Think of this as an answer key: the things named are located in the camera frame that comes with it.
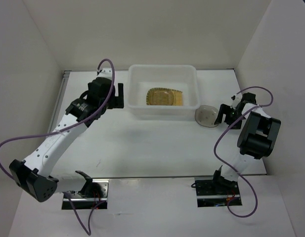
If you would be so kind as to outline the clear glass plate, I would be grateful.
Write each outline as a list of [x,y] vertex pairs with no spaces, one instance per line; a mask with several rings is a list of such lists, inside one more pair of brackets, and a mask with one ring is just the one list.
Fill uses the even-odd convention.
[[152,90],[148,93],[148,105],[172,106],[174,104],[174,93],[169,90]]
[[195,111],[195,120],[196,122],[203,126],[213,128],[216,127],[215,121],[218,116],[218,109],[208,105],[201,105]]

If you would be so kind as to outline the white plastic bin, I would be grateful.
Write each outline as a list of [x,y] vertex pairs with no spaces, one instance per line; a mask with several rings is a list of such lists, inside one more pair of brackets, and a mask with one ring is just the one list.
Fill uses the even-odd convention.
[[[182,105],[147,105],[150,89],[182,92]],[[125,106],[144,120],[193,120],[200,107],[197,71],[191,65],[132,65],[125,86]]]

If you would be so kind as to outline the woven bamboo tray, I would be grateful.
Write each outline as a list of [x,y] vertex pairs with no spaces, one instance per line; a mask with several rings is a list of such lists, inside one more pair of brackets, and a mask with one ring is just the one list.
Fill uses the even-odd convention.
[[146,94],[146,105],[148,102],[148,93],[152,90],[157,90],[157,89],[161,89],[161,90],[169,90],[171,92],[174,93],[174,104],[172,106],[182,106],[183,105],[183,95],[182,95],[182,91],[179,90],[175,90],[175,89],[170,89],[170,88],[162,88],[162,87],[155,87],[155,88],[151,88],[148,90],[147,94]]

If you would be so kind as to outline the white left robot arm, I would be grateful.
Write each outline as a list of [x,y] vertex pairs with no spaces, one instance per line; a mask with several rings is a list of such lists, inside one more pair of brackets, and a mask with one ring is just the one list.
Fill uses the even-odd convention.
[[22,161],[9,165],[16,184],[38,202],[58,192],[57,178],[51,172],[75,139],[99,119],[107,109],[124,108],[124,85],[97,77],[88,83],[87,91],[71,102],[53,135],[48,136],[34,152]]

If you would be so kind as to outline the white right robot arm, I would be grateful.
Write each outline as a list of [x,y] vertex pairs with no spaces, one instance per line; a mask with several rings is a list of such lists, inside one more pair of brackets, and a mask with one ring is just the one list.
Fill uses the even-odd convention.
[[214,122],[225,122],[231,129],[240,129],[234,160],[214,172],[211,190],[216,194],[229,192],[237,185],[242,172],[254,161],[268,157],[274,148],[281,121],[267,115],[252,93],[236,94],[231,105],[221,104]]

